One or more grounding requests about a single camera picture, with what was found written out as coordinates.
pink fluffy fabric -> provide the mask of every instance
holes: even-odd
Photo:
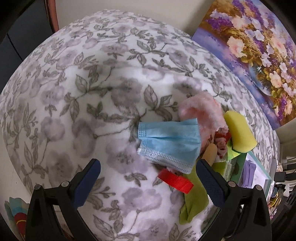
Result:
[[[200,153],[205,150],[208,140],[215,136],[216,131],[223,135],[228,132],[221,105],[208,92],[201,91],[184,100],[179,106],[178,114],[181,121],[197,118],[202,141]],[[225,155],[227,147],[223,145],[223,141],[215,140],[215,142],[217,142],[218,154]]]

folded purple fabric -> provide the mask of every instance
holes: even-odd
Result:
[[[254,173],[256,170],[256,164],[246,160],[244,162],[244,167],[242,170],[242,187],[243,188],[252,188]]]

painting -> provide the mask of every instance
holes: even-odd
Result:
[[[195,32],[255,97],[273,129],[296,117],[296,46],[259,0],[215,0]]]

red tape strip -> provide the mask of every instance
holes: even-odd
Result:
[[[177,176],[166,168],[162,169],[157,177],[168,185],[186,194],[188,194],[193,188],[192,182],[190,182],[187,178],[183,176]]]

blue face mask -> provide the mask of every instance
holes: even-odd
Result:
[[[197,119],[181,122],[140,122],[138,154],[149,161],[189,174],[200,154]]]

